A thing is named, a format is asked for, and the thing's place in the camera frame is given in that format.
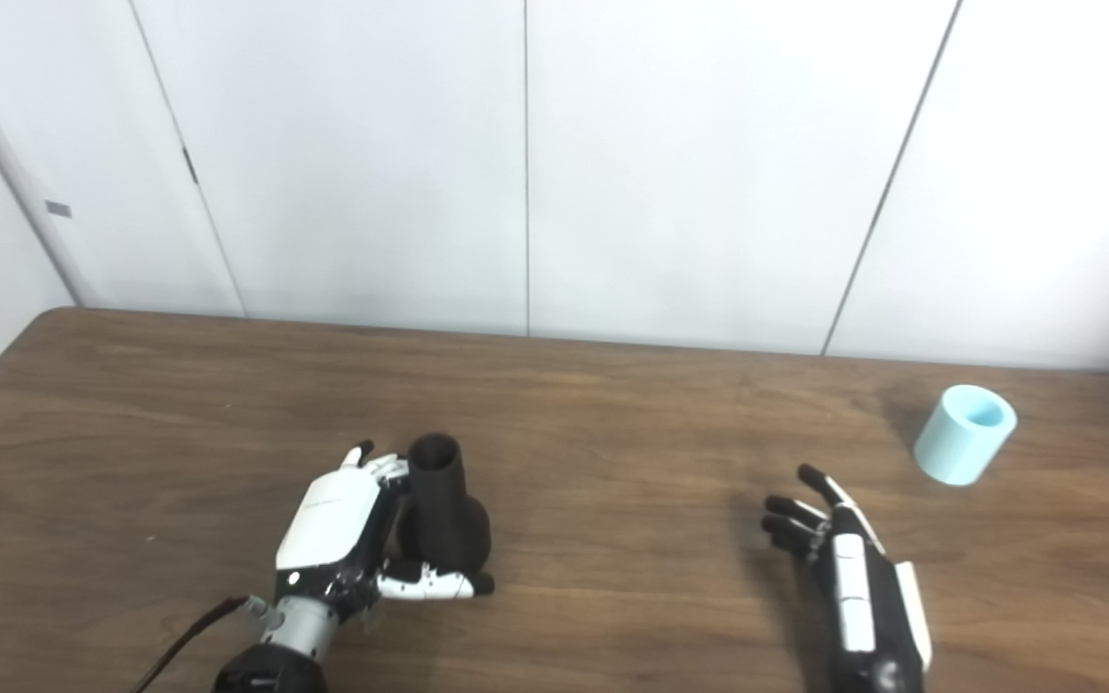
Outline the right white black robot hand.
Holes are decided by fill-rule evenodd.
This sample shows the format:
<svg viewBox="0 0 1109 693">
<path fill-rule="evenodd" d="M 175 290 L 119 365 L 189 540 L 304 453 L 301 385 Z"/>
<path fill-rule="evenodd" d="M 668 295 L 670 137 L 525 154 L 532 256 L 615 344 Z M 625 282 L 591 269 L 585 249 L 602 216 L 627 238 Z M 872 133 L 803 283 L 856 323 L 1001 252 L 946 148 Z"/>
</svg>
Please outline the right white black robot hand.
<svg viewBox="0 0 1109 693">
<path fill-rule="evenodd" d="M 933 659 L 916 567 L 889 558 L 859 505 L 813 465 L 797 477 L 818 509 L 770 495 L 761 529 L 817 588 L 827 619 L 827 667 L 835 692 L 924 692 Z"/>
</svg>

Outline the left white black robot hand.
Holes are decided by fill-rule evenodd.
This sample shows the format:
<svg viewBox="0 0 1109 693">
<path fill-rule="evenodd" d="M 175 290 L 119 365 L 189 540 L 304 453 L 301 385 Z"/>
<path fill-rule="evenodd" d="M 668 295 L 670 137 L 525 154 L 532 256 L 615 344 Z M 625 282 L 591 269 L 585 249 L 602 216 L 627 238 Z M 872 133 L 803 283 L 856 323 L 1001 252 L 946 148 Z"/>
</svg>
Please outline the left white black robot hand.
<svg viewBox="0 0 1109 693">
<path fill-rule="evenodd" d="M 494 595 L 490 518 L 468 493 L 457 439 L 427 434 L 378 457 L 373 447 L 358 444 L 308 486 L 274 558 L 274 597 L 347 622 L 381 600 Z"/>
</svg>

